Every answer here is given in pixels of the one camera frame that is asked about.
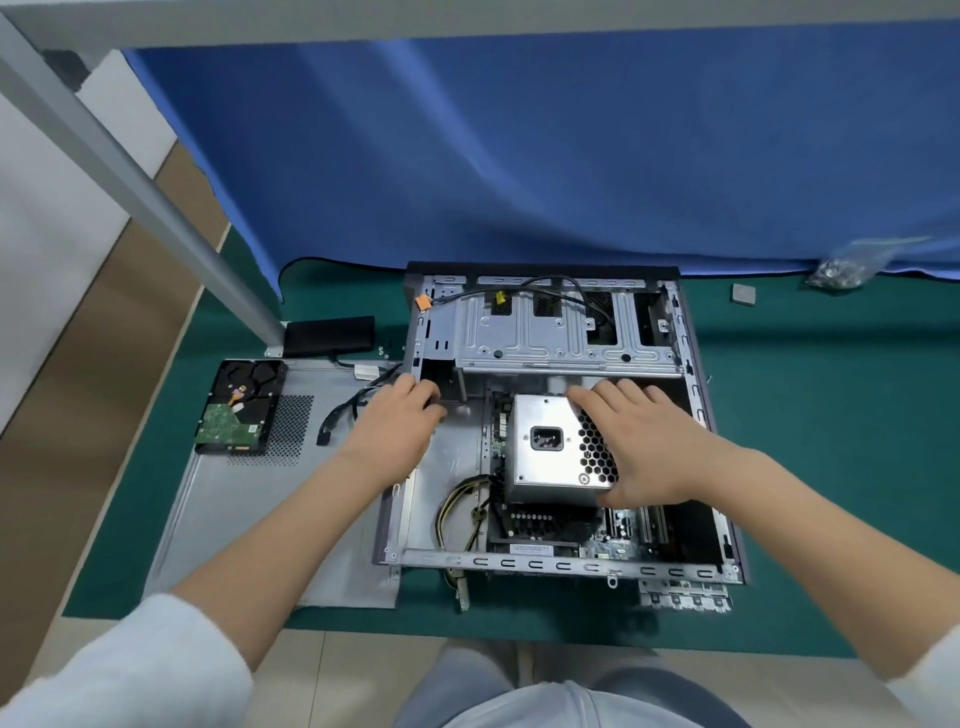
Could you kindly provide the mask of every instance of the hexagonal vent grille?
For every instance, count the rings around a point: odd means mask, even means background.
[[[577,419],[580,420],[581,427],[577,434],[583,438],[583,442],[580,443],[582,451],[580,464],[584,466],[584,473],[595,476],[601,483],[615,483],[619,473],[616,471],[613,456],[607,450],[607,445],[600,435],[600,430],[586,412],[581,412]]]

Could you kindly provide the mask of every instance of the wooden floor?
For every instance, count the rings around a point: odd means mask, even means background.
[[[181,145],[156,179],[217,245],[227,219]],[[199,288],[129,223],[0,436],[0,705],[30,671]]]

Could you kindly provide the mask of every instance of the metal frame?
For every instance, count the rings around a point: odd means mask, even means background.
[[[0,92],[268,347],[283,345],[276,316],[2,14]]]
[[[0,0],[44,50],[930,20],[951,0]]]

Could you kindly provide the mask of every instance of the person's right hand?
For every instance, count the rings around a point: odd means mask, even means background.
[[[592,390],[573,386],[616,462],[616,485],[598,500],[607,508],[709,500],[710,488],[735,476],[746,452],[696,422],[657,387],[604,379]]]

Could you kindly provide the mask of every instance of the metal side panel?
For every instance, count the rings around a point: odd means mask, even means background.
[[[144,595],[164,592],[266,516],[343,442],[349,413],[327,447],[316,445],[326,414],[363,386],[326,361],[287,360],[290,371],[262,454],[192,453],[160,539]],[[374,503],[350,527],[310,582],[301,605],[393,608],[399,569],[371,561]]]

